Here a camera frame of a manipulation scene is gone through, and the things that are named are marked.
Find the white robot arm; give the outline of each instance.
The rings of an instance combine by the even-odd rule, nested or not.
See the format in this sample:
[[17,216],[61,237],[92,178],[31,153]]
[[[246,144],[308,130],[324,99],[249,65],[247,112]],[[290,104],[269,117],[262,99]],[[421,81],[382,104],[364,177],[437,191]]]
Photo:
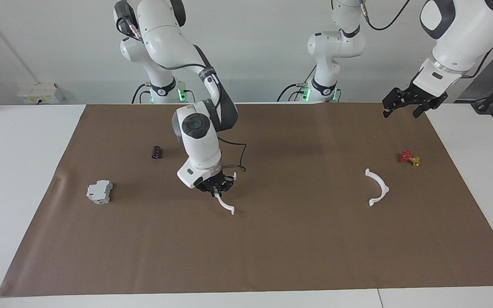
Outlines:
[[237,108],[203,51],[182,35],[180,26],[186,21],[182,1],[170,2],[172,6],[165,0],[140,1],[136,12],[128,17],[128,28],[122,30],[139,40],[160,68],[188,68],[198,74],[211,95],[210,99],[179,108],[172,118],[172,127],[189,156],[178,177],[187,187],[208,191],[214,197],[234,182],[234,178],[223,174],[217,132],[235,125]]
[[436,109],[446,90],[493,48],[493,0],[428,0],[420,15],[423,29],[437,45],[409,88],[395,88],[385,97],[383,115],[418,105],[414,117]]
[[149,89],[153,103],[186,102],[184,83],[177,80],[171,71],[161,68],[149,57],[143,43],[127,37],[121,41],[121,53],[125,59],[143,66],[149,77]]
[[353,58],[364,51],[366,39],[360,33],[361,8],[358,0],[333,0],[332,19],[340,31],[313,34],[307,49],[317,61],[317,71],[309,82],[309,101],[333,99],[340,73],[336,58]]

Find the wall socket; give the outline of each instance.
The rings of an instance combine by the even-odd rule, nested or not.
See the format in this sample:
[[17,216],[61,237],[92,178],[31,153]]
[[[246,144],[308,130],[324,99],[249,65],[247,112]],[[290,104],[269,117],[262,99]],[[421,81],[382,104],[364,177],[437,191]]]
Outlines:
[[24,104],[62,104],[64,95],[53,83],[18,84],[17,96]]

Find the white plastic arc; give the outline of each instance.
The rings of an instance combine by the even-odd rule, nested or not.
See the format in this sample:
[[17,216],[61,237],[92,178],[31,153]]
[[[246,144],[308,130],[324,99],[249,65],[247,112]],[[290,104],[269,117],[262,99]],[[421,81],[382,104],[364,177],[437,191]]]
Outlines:
[[220,196],[219,192],[215,192],[214,197],[216,197],[218,199],[218,201],[220,202],[220,204],[222,205],[223,208],[231,211],[231,215],[235,215],[235,207],[232,207],[231,205],[225,204],[225,202],[222,201],[222,197]]
[[389,193],[389,187],[387,187],[387,185],[385,185],[385,182],[377,174],[370,172],[370,169],[367,169],[364,173],[367,177],[371,177],[372,179],[376,180],[376,182],[378,182],[378,184],[380,184],[380,187],[382,189],[381,197],[375,198],[375,199],[370,199],[370,201],[368,201],[368,204],[370,204],[370,206],[372,207],[372,206],[374,206],[374,203],[381,201],[381,199],[383,199],[385,197],[385,195],[387,193]]

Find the brown paper sheet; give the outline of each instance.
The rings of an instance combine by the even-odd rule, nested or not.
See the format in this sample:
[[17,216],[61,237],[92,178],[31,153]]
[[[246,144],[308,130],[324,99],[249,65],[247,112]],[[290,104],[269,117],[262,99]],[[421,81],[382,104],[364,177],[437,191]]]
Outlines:
[[[231,216],[176,177],[175,109],[86,107],[0,296],[493,285],[493,231],[425,116],[240,106],[221,134],[248,143],[223,196]],[[238,162],[240,147],[221,149]],[[421,167],[397,162],[405,149]],[[366,168],[391,189],[372,208]],[[94,205],[86,188],[101,179],[111,203]]]

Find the cable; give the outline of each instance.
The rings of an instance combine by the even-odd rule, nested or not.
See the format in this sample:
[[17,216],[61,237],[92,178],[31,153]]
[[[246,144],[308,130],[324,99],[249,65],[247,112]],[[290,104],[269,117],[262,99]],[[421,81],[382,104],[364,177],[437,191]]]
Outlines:
[[[311,72],[309,73],[309,75],[307,75],[307,78],[306,80],[304,80],[303,83],[306,83],[307,80],[309,80],[309,78],[311,77],[311,74],[313,74],[313,72],[315,72],[315,68],[317,68],[317,65],[315,64],[315,66],[313,66],[313,70],[311,70]],[[296,97],[294,98],[294,101],[296,101],[298,99],[298,94],[296,94]]]
[[130,37],[131,39],[135,39],[135,40],[137,40],[137,41],[141,41],[141,40],[139,40],[139,39],[138,39],[138,37],[130,36],[130,35],[128,35],[128,34],[126,34],[126,33],[124,33],[124,32],[123,32],[123,30],[121,30],[121,28],[120,28],[119,26],[121,26],[121,24],[123,23],[123,21],[124,21],[127,25],[129,24],[129,23],[127,22],[127,19],[126,19],[125,17],[123,17],[123,16],[119,17],[119,18],[117,19],[117,22],[116,22],[117,31],[119,31],[119,33],[121,33],[122,35],[125,35],[125,36],[127,36],[127,37]]
[[144,91],[144,92],[142,92],[142,93],[140,94],[140,103],[141,103],[141,104],[142,104],[142,94],[145,94],[145,93],[147,93],[147,94],[151,95],[151,92],[150,92],[150,91]]
[[338,101],[336,103],[340,103],[340,99],[342,98],[342,89],[338,89],[336,91],[340,91],[340,96],[338,96]]
[[477,68],[475,74],[472,74],[471,76],[461,76],[462,79],[471,79],[471,78],[475,78],[479,72],[481,71],[481,68],[483,67],[484,63],[486,62],[486,59],[488,58],[488,56],[490,55],[490,53],[492,52],[492,49],[489,50],[487,52],[487,54],[484,56],[483,60],[481,61],[481,64],[479,64],[479,67]]
[[237,143],[237,142],[229,142],[229,141],[227,141],[225,139],[222,139],[220,137],[218,137],[218,140],[221,141],[221,142],[230,144],[230,145],[243,146],[243,152],[241,152],[241,158],[239,158],[239,164],[238,165],[223,166],[222,169],[240,168],[242,172],[246,172],[247,169],[245,168],[245,166],[243,166],[243,155],[245,154],[245,150],[247,149],[247,144],[245,144],[245,143]]
[[218,97],[218,103],[216,104],[215,108],[220,107],[220,103],[222,103],[223,86],[221,82],[218,82],[218,91],[220,92],[220,96]]
[[[362,6],[365,6],[365,5],[364,5],[364,1],[363,1],[363,0],[360,0],[360,2],[361,2],[361,4],[362,4]],[[410,0],[407,0],[407,1],[405,2],[405,4],[403,5],[403,7],[401,8],[401,10],[399,11],[399,13],[397,13],[397,16],[395,16],[395,18],[393,18],[393,20],[389,23],[389,25],[387,25],[387,26],[385,26],[385,27],[383,27],[383,28],[376,28],[375,26],[373,26],[373,25],[372,25],[372,23],[370,23],[370,18],[368,18],[368,12],[366,12],[366,16],[364,16],[364,19],[366,19],[366,23],[368,23],[368,25],[369,25],[372,29],[374,29],[374,30],[376,30],[376,31],[383,31],[383,30],[386,30],[386,29],[388,29],[389,27],[391,27],[391,26],[395,23],[395,21],[397,21],[397,19],[399,18],[399,16],[403,13],[404,9],[405,9],[405,8],[407,8],[407,5],[409,4],[409,2],[410,2]]]
[[193,102],[195,103],[197,100],[195,100],[195,93],[192,91],[192,90],[184,90],[185,93],[191,93],[191,95],[193,96]]
[[184,65],[180,65],[180,66],[173,66],[173,67],[170,67],[170,68],[167,68],[166,66],[163,66],[163,65],[161,65],[159,63],[156,63],[156,64],[159,65],[161,68],[164,68],[167,71],[180,70],[181,68],[189,68],[190,66],[198,66],[198,67],[202,68],[203,70],[205,70],[207,68],[204,65],[195,64],[195,63],[192,63],[192,64],[184,64]]
[[279,98],[277,98],[276,101],[280,101],[280,99],[282,98],[282,95],[290,88],[294,88],[294,86],[297,86],[295,83],[289,85],[288,87],[284,88],[284,90],[282,90],[281,94],[279,94]]
[[296,91],[296,92],[294,92],[293,94],[290,94],[290,97],[288,98],[288,101],[291,101],[292,96],[293,96],[294,94],[302,94],[302,93],[303,93],[303,91]]
[[147,86],[147,84],[145,83],[138,86],[137,91],[134,92],[133,101],[131,102],[131,104],[134,104],[134,101],[137,99],[138,92],[140,91],[140,89],[142,89],[145,86]]

